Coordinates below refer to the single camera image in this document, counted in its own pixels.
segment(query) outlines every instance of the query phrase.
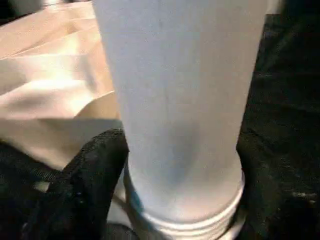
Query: white cylindrical container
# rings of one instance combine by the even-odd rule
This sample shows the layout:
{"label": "white cylindrical container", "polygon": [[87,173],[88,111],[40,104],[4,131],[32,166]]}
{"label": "white cylindrical container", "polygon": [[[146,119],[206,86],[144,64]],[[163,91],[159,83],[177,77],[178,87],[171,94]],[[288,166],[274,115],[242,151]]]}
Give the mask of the white cylindrical container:
{"label": "white cylindrical container", "polygon": [[236,143],[266,0],[94,0],[130,149],[141,238],[217,239],[243,190]]}

